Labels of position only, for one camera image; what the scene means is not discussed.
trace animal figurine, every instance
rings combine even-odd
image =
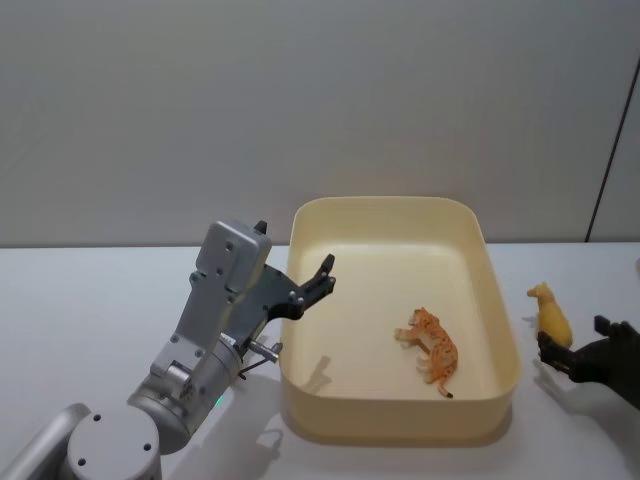
[[[576,383],[602,383],[640,410],[640,334],[627,322],[594,318],[594,330],[604,336],[572,352],[546,332],[538,332],[540,360]]]
[[[538,300],[538,332],[545,332],[564,348],[571,347],[573,343],[571,327],[556,303],[556,297],[547,282],[542,282],[528,290],[527,296]]]
[[[410,345],[420,344],[428,353],[427,358],[418,357],[417,369],[424,374],[426,383],[438,382],[438,392],[453,398],[445,384],[458,367],[458,349],[440,326],[440,320],[424,307],[416,309],[409,320],[411,329],[396,328],[395,338]]]

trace white table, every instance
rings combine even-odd
[[[179,318],[197,248],[0,250],[0,469],[52,415],[81,401],[124,402]],[[597,338],[594,314],[640,319],[640,244],[492,245],[491,258],[523,361],[512,422],[479,448],[317,445],[280,415],[279,369],[229,390],[183,451],[163,459],[175,480],[626,479],[640,477],[640,412],[599,385],[576,386],[534,364],[526,290],[546,280],[575,345]],[[270,263],[284,269],[286,247]],[[265,333],[275,340],[279,322]],[[556,382],[555,399],[541,385]]]

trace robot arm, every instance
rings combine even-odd
[[[183,448],[223,392],[244,372],[251,350],[276,362],[282,344],[257,341],[274,318],[301,318],[333,291],[333,256],[298,286],[265,264],[266,223],[213,224],[204,240],[191,293],[175,332],[128,405],[93,412],[76,404],[47,425],[0,480],[160,480],[160,455]]]

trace white wall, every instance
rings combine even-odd
[[[631,97],[591,240],[640,241],[640,84]]]
[[[0,244],[199,242],[328,195],[582,240],[630,0],[3,0]]]

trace cream plastic bin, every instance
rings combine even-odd
[[[473,212],[444,198],[316,200],[296,214],[288,274],[308,279],[328,253],[334,293],[283,324],[292,426],[337,443],[465,444],[502,430],[521,365]],[[394,339],[421,306],[458,347],[453,399],[424,383],[418,347]]]

